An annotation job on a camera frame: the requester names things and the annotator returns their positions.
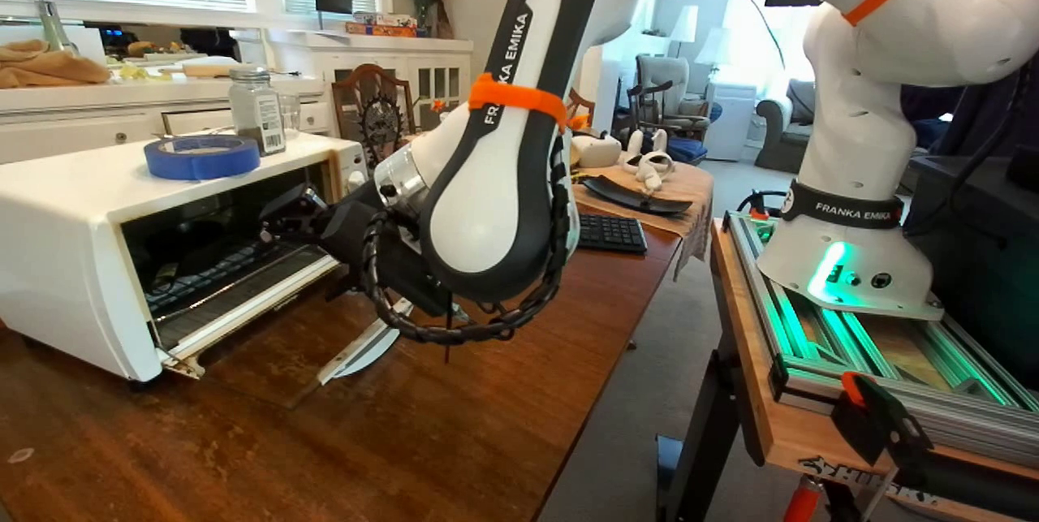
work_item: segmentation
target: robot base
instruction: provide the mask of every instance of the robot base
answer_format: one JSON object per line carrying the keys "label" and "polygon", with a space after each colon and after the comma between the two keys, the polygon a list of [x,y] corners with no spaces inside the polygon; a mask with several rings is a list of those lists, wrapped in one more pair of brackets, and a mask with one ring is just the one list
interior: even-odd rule
{"label": "robot base", "polygon": [[769,279],[820,307],[938,320],[931,263],[901,228],[846,228],[799,216],[779,220],[757,259]]}

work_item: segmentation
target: lamp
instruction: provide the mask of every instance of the lamp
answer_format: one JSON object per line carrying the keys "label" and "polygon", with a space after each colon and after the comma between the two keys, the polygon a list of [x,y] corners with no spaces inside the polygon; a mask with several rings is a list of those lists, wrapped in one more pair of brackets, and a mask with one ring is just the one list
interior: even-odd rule
{"label": "lamp", "polygon": [[696,15],[699,8],[695,4],[682,7],[678,21],[671,29],[671,41],[678,42],[677,56],[682,56],[682,44],[696,41]]}
{"label": "lamp", "polygon": [[711,75],[708,81],[718,71],[719,66],[730,66],[732,63],[732,31],[725,27],[712,27],[700,52],[696,54],[694,63],[711,66]]}

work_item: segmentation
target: blue painter's tape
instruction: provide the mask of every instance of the blue painter's tape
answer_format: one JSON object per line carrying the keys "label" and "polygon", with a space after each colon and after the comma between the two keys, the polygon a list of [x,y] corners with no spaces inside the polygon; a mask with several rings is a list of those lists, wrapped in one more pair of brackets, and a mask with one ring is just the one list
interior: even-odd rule
{"label": "blue painter's tape", "polygon": [[257,168],[260,148],[256,140],[241,136],[181,136],[145,145],[144,159],[156,177],[202,181]]}

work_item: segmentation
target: black keyboard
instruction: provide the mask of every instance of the black keyboard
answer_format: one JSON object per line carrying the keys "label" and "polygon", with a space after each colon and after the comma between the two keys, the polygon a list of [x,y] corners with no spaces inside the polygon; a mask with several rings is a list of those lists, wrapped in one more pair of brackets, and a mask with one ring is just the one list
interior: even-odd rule
{"label": "black keyboard", "polygon": [[582,213],[578,247],[642,254],[646,252],[646,237],[638,219]]}

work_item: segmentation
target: franka emika robot arm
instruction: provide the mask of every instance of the franka emika robot arm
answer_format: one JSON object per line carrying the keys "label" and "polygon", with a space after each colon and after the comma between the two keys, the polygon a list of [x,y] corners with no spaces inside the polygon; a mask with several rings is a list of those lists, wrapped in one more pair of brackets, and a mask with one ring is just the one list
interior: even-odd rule
{"label": "franka emika robot arm", "polygon": [[[404,337],[508,339],[555,295],[578,241],[564,136],[543,99],[564,97],[587,49],[623,33],[637,1],[508,0],[470,103],[334,207],[308,189],[270,204],[265,233],[315,242],[344,262],[340,292],[363,290]],[[758,267],[827,308],[938,318],[930,263],[903,237],[894,198],[914,143],[900,85],[1012,74],[1039,48],[1039,0],[880,0],[864,17],[848,16],[867,0],[824,1],[805,40],[816,126]],[[501,88],[522,94],[496,96]],[[518,307],[502,307],[538,279]],[[447,327],[415,324],[387,289],[447,314]],[[453,295],[499,315],[452,327]]]}

